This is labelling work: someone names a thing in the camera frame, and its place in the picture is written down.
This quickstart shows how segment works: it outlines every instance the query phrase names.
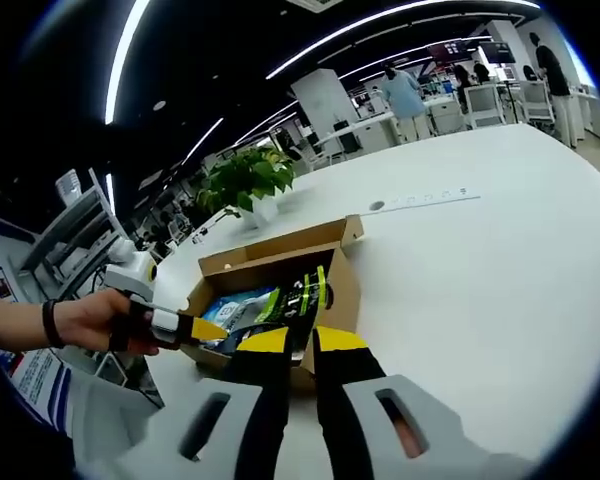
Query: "box flap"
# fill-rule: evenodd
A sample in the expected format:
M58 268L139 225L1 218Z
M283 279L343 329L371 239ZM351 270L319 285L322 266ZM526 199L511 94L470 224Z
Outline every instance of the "box flap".
M225 270L227 265L236 267L243 263L255 262L267 257L284 258L285 254L296 250L312 249L321 245L335 244L346 246L364 234L359 215L323 223L297 232L235 248L198 260L203 275L211 275Z
M308 247L308 248L302 248L300 250L291 250L288 252L277 253L275 255L271 255L268 257L258 258L256 260L248 260L244 263L233 264L233 265L231 265L230 268L227 268L225 265L223 270L207 274L206 276L213 277L214 275L220 275L220 274L226 273L230 270L231 271L246 270L249 268L258 267L260 265L266 265L268 263L280 262L282 260L287 260L287 259L294 258L294 257L303 257L303 256L311 255L313 253L326 252L328 250L335 250L336 248L339 248L339 247L340 247L339 242L331 242L331 243L325 243L324 245L318 245L315 247Z

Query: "potted plant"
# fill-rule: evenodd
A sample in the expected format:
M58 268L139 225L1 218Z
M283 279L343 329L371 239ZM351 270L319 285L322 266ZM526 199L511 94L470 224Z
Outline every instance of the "potted plant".
M214 165L197 201L211 214L225 209L252 227L263 227L277 214L276 189L291 188L293 178L291 159L284 153L270 147L252 148Z

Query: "poster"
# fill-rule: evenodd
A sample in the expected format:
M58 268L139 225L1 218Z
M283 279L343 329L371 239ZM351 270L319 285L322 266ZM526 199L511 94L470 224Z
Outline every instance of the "poster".
M9 267L0 262L0 299L17 302L17 286L13 288L9 274ZM37 420L71 437L73 409L68 401L71 370L52 350L25 353L0 350L0 366L20 394L23 407Z

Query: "ceiling light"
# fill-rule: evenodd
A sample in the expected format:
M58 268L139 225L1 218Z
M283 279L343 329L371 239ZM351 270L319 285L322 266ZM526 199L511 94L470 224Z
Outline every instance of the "ceiling light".
M113 115L116 110L116 98L118 97L118 87L120 85L120 78L122 77L122 67L124 67L124 61L129 53L129 47L131 46L131 40L133 40L133 34L138 28L142 14L147 8L149 0L136 0L133 4L129 16L127 17L127 23L124 25L120 41L118 42L118 49L116 50L116 56L113 59L113 67L111 68L111 77L109 77L109 90L107 91L107 103L104 113L104 123L109 125L113 122Z
M257 129L259 129L262 125L264 125L265 123L267 123L269 120L271 120L272 118L277 117L278 115L280 115L282 112L284 112L286 109L293 107L296 103L298 103L297 100L294 100L293 102L291 102L289 105L287 105L284 108L281 108L280 110L278 110L276 113L274 113L273 115L271 115L270 117L267 117L266 120L260 122L258 125L256 125L255 127L253 127L251 130L249 130L247 133L245 133L243 136L241 136L238 140L235 141L235 143L233 144L233 146L237 146L242 140L244 140L245 138L247 138L249 135L251 135L253 132L255 132Z
M107 173L106 182L107 182L107 196L109 197L109 205L111 205L111 213L113 216L116 216L116 202L113 199L113 178L110 173Z
M360 79L360 81L361 81L361 82L366 82L366 81L367 81L367 80L369 80L370 78L377 77L378 75L382 75L383 73L384 73L384 72L377 72L377 73L374 73L373 75L369 75L368 77L361 78L361 79Z
M136 203L133 208L138 208L140 205L142 205L144 202L146 202L147 200L149 200L149 197L144 197L142 200L140 200L138 203Z
M427 60L433 60L433 57L424 57L418 60L411 60L410 62L401 63L400 65L396 65L396 68L406 67L407 65L413 65L414 63L426 62Z
M271 125L269 127L269 131L273 130L274 128L276 128L278 125L280 125L281 123L286 122L287 120L289 120L291 117L297 115L298 112L293 112L291 115L284 117L282 120L278 120L276 123L274 123L273 125Z
M182 165L184 165L184 164L186 163L186 161L187 161L187 160L189 160L189 158L191 157L191 155L193 155L193 152L195 152L195 151L198 149L198 147L199 147L200 145L202 145L202 142L204 142L204 141L207 139L207 137L208 137L209 135L211 135L211 133L213 133L213 131L214 131L216 128L218 128L218 125L220 125L220 124L222 123L222 121L223 121L223 120L224 120L224 118L220 118L220 119L218 119L218 121L217 121L216 123L214 123L214 124L213 124L213 127L211 127L211 128L210 128L210 129L207 131L207 133L205 133L205 134L202 136L202 138L201 138L200 140L198 140L198 143L196 143L196 144L193 146L193 148L191 149L191 151L190 151L190 152L189 152L189 154L187 155L187 158L185 158L185 159L184 159L184 161L182 162Z
M155 182L160 177L161 173L162 173L162 170L158 170L156 173L153 173L153 174L149 175L147 178L145 178L140 183L140 186L138 187L138 190L142 190L144 187L146 187L148 185L151 185L153 182Z
M365 68L373 67L374 65L378 65L379 63L386 62L387 60L391 60L392 58L401 57L403 55L407 55L408 53L416 52L416 51L422 50L424 48L433 47L434 45L440 45L441 43L459 42L461 40L464 40L466 42L470 42L470 41L473 41L473 40L491 40L491 35L479 35L479 36L476 36L476 37L465 37L465 38L449 38L447 40L440 40L439 42L428 43L426 45L422 45L421 47L412 48L410 50L405 50L404 52L396 53L395 55L389 55L388 57L381 58L380 60L376 60L375 62L371 62L371 63L365 65L364 67L356 68L355 70L352 70L349 73L345 73L344 75L341 75L338 78L340 80L342 80L343 78L347 78L349 75L353 75L354 73L358 73L359 71L364 70Z
M351 23L351 24L347 25L346 27L342 27L341 29L336 30L335 32L327 35L326 37L321 38L320 40L313 43L312 45L309 45L304 50L301 50L300 52L295 54L293 57L291 57L289 60L284 62L282 65L280 65L275 70L273 70L271 73L269 73L269 75L267 75L266 79L267 80L272 79L273 77L278 75L280 72L285 70L287 67L289 67L290 65L292 65L295 62L297 62L298 60L300 60L305 55L311 53L313 50L324 45L325 43L330 42L334 38L337 38L340 35L343 35L349 31L351 31L355 28L358 28L362 25L365 25L369 22L373 22L375 20L378 20L379 18L386 17L387 15L392 15L394 13L399 13L399 12L411 10L414 8L425 7L427 5L433 5L433 4L437 4L437 3L450 3L450 2L455 2L455 1L457 1L457 0L421 0L419 2L411 2L411 3L407 3L405 5L400 5L398 7L390 8L388 10L384 10L382 12L376 13L375 15L371 15L369 17L358 20L357 22ZM518 4L518 5L524 5L527 7L540 8L539 5L536 5L535 3L529 2L527 0L483 0L483 1L484 2L494 2L494 3L514 3L514 4Z

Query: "computer monitor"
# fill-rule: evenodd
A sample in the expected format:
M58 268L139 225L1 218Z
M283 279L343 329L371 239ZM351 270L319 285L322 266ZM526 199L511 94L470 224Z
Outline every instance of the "computer monitor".
M480 46L489 63L516 63L508 43L484 42Z
M428 48L429 55L433 57L438 65L471 60L464 42L446 42L432 45Z

